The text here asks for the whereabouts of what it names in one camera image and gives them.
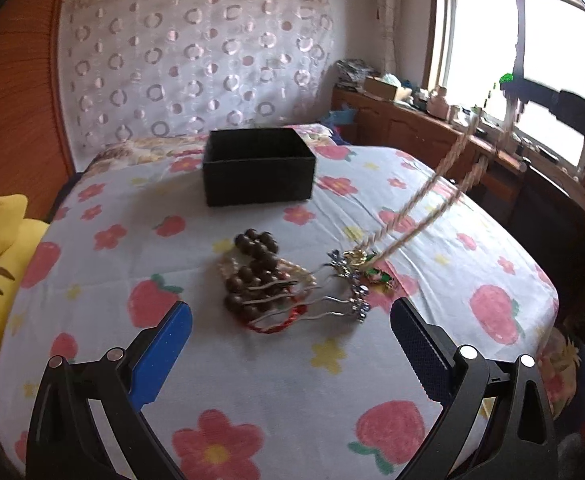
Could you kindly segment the silver jewelled hair comb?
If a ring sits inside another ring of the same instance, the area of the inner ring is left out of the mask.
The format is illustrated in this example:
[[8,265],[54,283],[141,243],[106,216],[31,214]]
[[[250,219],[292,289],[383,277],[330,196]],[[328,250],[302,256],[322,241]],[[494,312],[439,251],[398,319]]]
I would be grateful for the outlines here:
[[255,333],[283,332],[301,321],[347,318],[362,323],[370,313],[370,287],[364,266],[372,256],[363,250],[335,249],[310,271],[279,259],[271,282],[250,285],[240,296],[238,321]]

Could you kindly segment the black open jewelry box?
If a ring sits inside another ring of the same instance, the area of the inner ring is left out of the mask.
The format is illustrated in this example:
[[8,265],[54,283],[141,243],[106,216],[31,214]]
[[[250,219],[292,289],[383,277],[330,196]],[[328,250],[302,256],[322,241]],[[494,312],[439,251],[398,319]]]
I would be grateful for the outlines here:
[[317,158],[293,128],[214,130],[202,159],[210,207],[309,200]]

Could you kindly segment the wooden side cabinet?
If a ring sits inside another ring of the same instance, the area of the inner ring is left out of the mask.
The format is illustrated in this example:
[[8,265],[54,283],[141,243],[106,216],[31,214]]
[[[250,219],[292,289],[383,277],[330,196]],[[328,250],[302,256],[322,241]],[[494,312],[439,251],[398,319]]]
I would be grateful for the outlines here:
[[[365,93],[335,88],[332,109],[355,110],[353,124],[343,128],[351,144],[396,148],[416,157],[430,168],[452,148],[461,135],[445,122],[397,103],[379,101]],[[526,166],[504,152],[495,156],[471,198],[499,223],[509,223],[524,181]]]

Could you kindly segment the pink ceramic jar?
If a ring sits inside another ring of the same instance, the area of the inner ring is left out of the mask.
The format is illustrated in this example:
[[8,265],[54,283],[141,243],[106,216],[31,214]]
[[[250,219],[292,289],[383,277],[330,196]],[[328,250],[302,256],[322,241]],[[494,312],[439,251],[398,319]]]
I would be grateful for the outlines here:
[[447,101],[447,88],[437,86],[429,92],[426,110],[430,116],[446,122],[448,120],[450,105]]

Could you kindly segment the strawberry flower print sheet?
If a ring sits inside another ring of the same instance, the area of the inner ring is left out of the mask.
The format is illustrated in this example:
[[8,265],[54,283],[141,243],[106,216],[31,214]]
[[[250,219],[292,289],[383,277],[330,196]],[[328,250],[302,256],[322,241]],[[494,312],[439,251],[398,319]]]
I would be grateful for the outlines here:
[[319,146],[309,200],[211,208],[202,151],[118,152],[60,205],[0,352],[0,445],[18,470],[48,360],[126,347],[180,300],[193,330],[143,412],[191,479],[398,477],[441,411],[393,336],[398,298],[488,359],[535,354],[547,340],[553,283],[445,181],[387,235],[396,251],[370,270],[369,312],[351,313],[355,296],[329,256],[355,248],[428,180],[415,157]]

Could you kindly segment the cardboard box on cabinet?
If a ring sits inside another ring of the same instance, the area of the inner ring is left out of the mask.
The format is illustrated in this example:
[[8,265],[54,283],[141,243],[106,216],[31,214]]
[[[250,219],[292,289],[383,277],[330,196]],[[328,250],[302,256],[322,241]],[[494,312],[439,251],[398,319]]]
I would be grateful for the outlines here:
[[406,101],[412,95],[412,89],[404,87],[399,79],[387,75],[385,78],[366,77],[363,91],[384,101]]

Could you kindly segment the floral quilt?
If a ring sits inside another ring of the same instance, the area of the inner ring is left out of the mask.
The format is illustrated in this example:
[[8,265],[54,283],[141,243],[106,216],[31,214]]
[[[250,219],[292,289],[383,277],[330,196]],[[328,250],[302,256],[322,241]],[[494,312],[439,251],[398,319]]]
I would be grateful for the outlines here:
[[[321,124],[289,125],[311,148],[336,145],[334,131]],[[147,138],[111,144],[87,166],[88,174],[159,162],[165,158],[202,155],[208,133],[174,138]]]

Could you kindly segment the blue crumpled cloth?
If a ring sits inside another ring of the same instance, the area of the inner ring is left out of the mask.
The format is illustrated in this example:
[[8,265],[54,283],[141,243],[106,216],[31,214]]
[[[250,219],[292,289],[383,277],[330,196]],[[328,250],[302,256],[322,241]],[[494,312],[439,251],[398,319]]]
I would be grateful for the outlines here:
[[355,116],[358,110],[352,108],[347,104],[343,104],[340,110],[330,110],[324,117],[320,119],[323,126],[334,129],[338,127],[351,126],[355,123]]

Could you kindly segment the patterned bag on cabinet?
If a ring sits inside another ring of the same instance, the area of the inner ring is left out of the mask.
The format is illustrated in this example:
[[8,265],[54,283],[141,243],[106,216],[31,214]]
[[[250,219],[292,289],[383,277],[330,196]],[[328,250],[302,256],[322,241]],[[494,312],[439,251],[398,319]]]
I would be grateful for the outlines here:
[[376,77],[379,70],[361,58],[342,58],[335,63],[337,81],[335,86],[348,91],[359,91],[367,77]]

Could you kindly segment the sheer circle pattern curtain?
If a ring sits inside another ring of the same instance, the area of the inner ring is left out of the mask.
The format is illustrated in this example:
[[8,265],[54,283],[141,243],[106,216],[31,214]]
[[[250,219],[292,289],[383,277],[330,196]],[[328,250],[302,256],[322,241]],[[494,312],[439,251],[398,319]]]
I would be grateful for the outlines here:
[[110,144],[312,116],[329,0],[68,0],[59,79],[74,158]]

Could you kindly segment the window with wooden frame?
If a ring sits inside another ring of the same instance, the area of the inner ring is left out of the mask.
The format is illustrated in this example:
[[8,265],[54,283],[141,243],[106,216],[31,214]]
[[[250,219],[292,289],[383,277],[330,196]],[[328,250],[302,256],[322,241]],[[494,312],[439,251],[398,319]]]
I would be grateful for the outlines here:
[[517,136],[578,177],[585,140],[542,106],[517,108],[498,92],[519,75],[585,99],[585,7],[578,0],[445,0],[440,82],[451,104],[480,105],[496,124],[518,120]]

